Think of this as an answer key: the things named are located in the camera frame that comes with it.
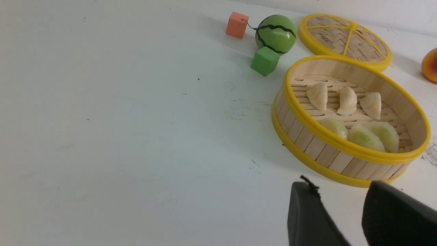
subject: toy watermelon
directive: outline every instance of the toy watermelon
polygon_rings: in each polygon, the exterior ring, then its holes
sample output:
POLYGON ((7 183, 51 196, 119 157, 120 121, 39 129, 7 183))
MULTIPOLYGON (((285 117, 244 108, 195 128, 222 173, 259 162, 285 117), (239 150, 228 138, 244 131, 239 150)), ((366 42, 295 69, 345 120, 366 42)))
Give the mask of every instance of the toy watermelon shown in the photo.
POLYGON ((256 28, 255 41, 258 48, 267 47, 282 55, 291 50, 296 41, 293 22, 283 15, 271 15, 256 28))

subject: orange cube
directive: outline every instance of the orange cube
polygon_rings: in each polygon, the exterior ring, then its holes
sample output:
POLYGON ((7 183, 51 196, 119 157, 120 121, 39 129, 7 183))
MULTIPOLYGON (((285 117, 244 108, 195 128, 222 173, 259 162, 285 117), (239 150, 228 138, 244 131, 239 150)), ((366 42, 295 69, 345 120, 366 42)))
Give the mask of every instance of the orange cube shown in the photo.
POLYGON ((249 16, 237 12, 232 12, 231 16, 229 17, 226 34, 231 35, 232 37, 242 39, 244 33, 246 32, 247 26, 247 23, 242 21, 242 19, 245 21, 249 21, 249 16))

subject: yellow rim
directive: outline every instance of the yellow rim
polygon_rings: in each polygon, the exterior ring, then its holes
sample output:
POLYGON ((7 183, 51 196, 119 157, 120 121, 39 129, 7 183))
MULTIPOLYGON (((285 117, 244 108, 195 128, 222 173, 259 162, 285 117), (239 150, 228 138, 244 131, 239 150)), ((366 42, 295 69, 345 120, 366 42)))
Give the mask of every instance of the yellow rim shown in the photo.
MULTIPOLYGON (((275 129, 277 135, 279 136, 280 140, 284 143, 284 145, 287 147, 287 149, 297 159, 299 159, 302 163, 304 163, 306 166, 308 166, 309 168, 311 168, 315 172, 319 173, 320 175, 325 176, 326 178, 334 180, 336 182, 339 182, 339 183, 342 183, 345 185, 349 185, 349 186, 360 187, 360 188, 368 188, 370 186, 371 181, 355 179, 355 178, 351 178, 351 177, 339 174, 337 172, 334 172, 334 171, 320 165, 319 163, 317 163, 316 161, 314 161, 313 159, 311 159, 310 157, 305 155, 305 153, 302 152, 299 148, 297 148, 296 145, 287 137, 287 134, 285 134, 285 132, 282 130, 281 125, 279 124, 279 121, 277 120, 277 117, 276 117, 275 104, 276 104, 276 99, 275 99, 275 102, 273 104, 272 113, 271 113, 274 129, 275 129)), ((386 183, 390 183, 391 181, 393 181, 396 178, 398 178, 399 176, 401 176, 403 173, 404 173, 404 171, 394 178, 391 178, 389 180, 382 180, 382 181, 386 182, 386 183)))
POLYGON ((359 63, 364 64, 365 66, 368 67, 372 67, 373 69, 377 70, 377 71, 384 71, 393 61, 393 54, 392 51, 390 50, 390 48, 388 47, 388 45, 381 39, 379 38, 375 33, 373 33, 372 31, 368 30, 367 28, 363 27, 363 28, 356 28, 357 23, 347 20, 345 18, 342 17, 338 17, 335 15, 330 15, 330 14, 310 14, 305 16, 300 24, 299 24, 299 28, 298 28, 298 35, 300 40, 302 41, 302 43, 315 55, 327 55, 327 56, 342 56, 350 61, 356 61, 359 63), (384 54, 382 54, 382 52, 374 45, 375 50, 380 53, 383 57, 385 57, 385 59, 383 61, 380 62, 364 62, 364 61, 358 61, 349 57, 346 57, 346 52, 344 52, 343 54, 338 54, 328 48, 326 48, 324 45, 322 45, 320 42, 318 42, 308 31, 308 27, 307 26, 307 22, 309 19, 313 18, 313 17, 317 17, 317 16, 328 16, 331 17, 332 19, 346 25, 347 27, 339 27, 339 28, 347 28, 349 29, 349 37, 347 40, 347 43, 349 43, 349 38, 350 38, 350 33, 355 32, 357 33, 359 36, 361 36, 362 38, 364 38, 365 40, 367 40, 367 42, 369 42, 370 44, 373 45, 372 42, 370 42, 365 36, 360 35, 359 32, 357 32, 357 30, 359 31, 364 31, 367 32, 369 34, 372 34, 373 36, 377 37, 379 39, 379 41, 381 42, 381 44, 383 44, 383 46, 385 47, 386 51, 387 51, 387 55, 384 56, 384 54), (345 24, 343 21, 347 21, 350 22, 350 25, 345 24))
POLYGON ((361 160, 364 160, 367 162, 378 163, 378 164, 382 164, 382 165, 405 164, 405 163, 409 163, 412 160, 419 157, 426 150, 428 143, 430 141, 430 137, 431 137, 430 125, 428 123, 428 120, 427 120, 425 113, 423 112, 423 110, 421 109, 419 104, 417 104, 417 102, 402 87, 400 87, 398 84, 396 84, 390 78, 388 78, 387 76, 381 74, 380 72, 378 72, 378 71, 376 71, 368 66, 365 66, 363 63, 361 63, 359 61, 348 59, 348 58, 345 58, 343 56, 311 56, 311 57, 301 59, 301 60, 297 61, 296 63, 294 63, 290 67, 290 69, 288 70, 287 75, 285 76, 282 88, 283 88, 284 98, 285 98, 285 101, 286 101, 288 107, 290 108, 290 110, 292 111, 292 113, 294 114, 296 119, 298 119, 305 126, 306 129, 308 129, 314 136, 318 137, 320 140, 322 140, 323 142, 332 146, 333 148, 336 148, 339 151, 341 151, 347 155, 351 155, 353 157, 356 157, 358 159, 361 159, 361 160), (315 119, 313 119, 300 106, 299 102, 297 101, 297 98, 293 94, 293 90, 291 89, 291 86, 289 86, 289 82, 291 81, 291 75, 297 66, 299 66, 302 63, 311 61, 311 60, 319 60, 319 59, 334 60, 334 61, 352 64, 354 66, 360 67, 362 69, 368 70, 368 71, 378 75, 379 77, 381 77, 382 79, 384 79, 385 81, 390 83, 392 86, 394 86, 397 90, 399 90, 402 94, 404 94, 411 101, 411 103, 417 108, 417 111, 419 112, 420 116, 422 117, 423 122, 425 124, 426 131, 427 131, 427 137, 426 137, 424 143, 419 148, 417 148, 413 151, 407 152, 407 153, 396 153, 396 154, 395 153, 383 153, 383 152, 370 150, 370 149, 361 147, 359 145, 353 144, 353 143, 351 143, 343 138, 340 138, 336 134, 332 133, 331 131, 324 128, 322 125, 320 125, 315 119))

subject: foam block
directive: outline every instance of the foam block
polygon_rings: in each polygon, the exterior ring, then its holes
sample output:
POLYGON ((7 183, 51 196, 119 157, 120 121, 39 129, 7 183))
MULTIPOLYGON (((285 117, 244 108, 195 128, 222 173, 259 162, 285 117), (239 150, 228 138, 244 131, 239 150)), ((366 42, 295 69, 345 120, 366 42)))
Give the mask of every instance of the foam block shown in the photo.
POLYGON ((279 57, 281 56, 278 53, 263 47, 255 53, 250 67, 261 75, 267 76, 276 69, 279 57))
POLYGON ((231 16, 229 17, 228 27, 226 28, 227 35, 239 39, 243 38, 244 33, 246 32, 247 23, 245 23, 241 19, 249 21, 249 16, 237 12, 232 12, 231 16))

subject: dumpling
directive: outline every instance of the dumpling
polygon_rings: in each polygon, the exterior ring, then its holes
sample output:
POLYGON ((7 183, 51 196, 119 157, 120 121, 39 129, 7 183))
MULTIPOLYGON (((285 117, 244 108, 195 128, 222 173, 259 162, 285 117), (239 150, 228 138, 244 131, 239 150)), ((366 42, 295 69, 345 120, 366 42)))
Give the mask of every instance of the dumpling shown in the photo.
POLYGON ((338 121, 334 118, 324 118, 319 120, 319 123, 326 129, 335 133, 340 138, 347 139, 347 129, 344 126, 343 122, 338 121))
POLYGON ((372 121, 363 125, 373 134, 379 137, 384 147, 392 152, 398 153, 399 150, 399 135, 395 128, 387 122, 372 121))
POLYGON ((363 125, 354 125, 347 134, 347 140, 364 148, 385 152, 381 140, 363 125))
POLYGON ((344 87, 338 90, 340 93, 340 108, 337 110, 337 114, 342 116, 348 116, 353 114, 357 110, 357 95, 350 87, 344 87))
POLYGON ((313 85, 306 91, 309 102, 320 111, 326 110, 328 103, 328 86, 324 82, 313 85))
POLYGON ((381 94, 378 92, 369 93, 363 99, 360 99, 360 105, 370 118, 381 119, 381 94))

